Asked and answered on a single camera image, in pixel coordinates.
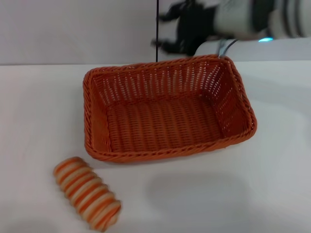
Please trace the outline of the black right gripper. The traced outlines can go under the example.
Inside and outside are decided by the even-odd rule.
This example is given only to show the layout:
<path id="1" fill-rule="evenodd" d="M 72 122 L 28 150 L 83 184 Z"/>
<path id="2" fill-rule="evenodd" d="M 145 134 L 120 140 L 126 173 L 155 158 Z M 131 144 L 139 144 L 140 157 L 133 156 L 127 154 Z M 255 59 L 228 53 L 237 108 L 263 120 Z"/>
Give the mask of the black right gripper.
<path id="1" fill-rule="evenodd" d="M 151 45 L 163 52 L 178 52 L 194 55 L 206 41 L 218 38 L 214 28 L 216 6 L 205 7 L 196 0 L 185 0 L 172 4 L 166 13 L 161 13 L 161 21 L 179 18 L 176 43 L 168 40 L 151 41 Z"/>

